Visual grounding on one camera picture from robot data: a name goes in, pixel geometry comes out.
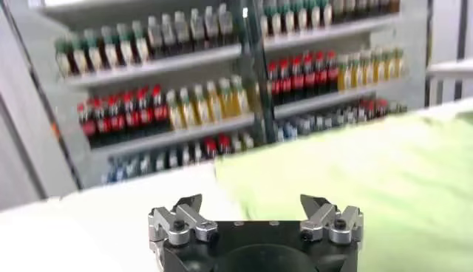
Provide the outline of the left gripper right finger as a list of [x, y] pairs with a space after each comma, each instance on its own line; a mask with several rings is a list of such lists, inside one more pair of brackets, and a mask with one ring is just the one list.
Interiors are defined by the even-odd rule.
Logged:
[[348, 205], [343, 211], [323, 197], [300, 195], [307, 219], [299, 224], [305, 242], [328, 239], [335, 245], [360, 243], [364, 236], [364, 214], [359, 207]]

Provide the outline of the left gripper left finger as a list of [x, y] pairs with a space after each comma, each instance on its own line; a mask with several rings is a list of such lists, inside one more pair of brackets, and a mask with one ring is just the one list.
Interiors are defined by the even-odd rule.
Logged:
[[174, 247], [190, 243], [191, 235], [199, 242], [212, 243], [218, 239], [217, 222], [207, 220], [199, 211], [203, 196], [195, 194], [180, 198], [171, 210], [153, 208], [148, 214], [149, 241], [168, 241]]

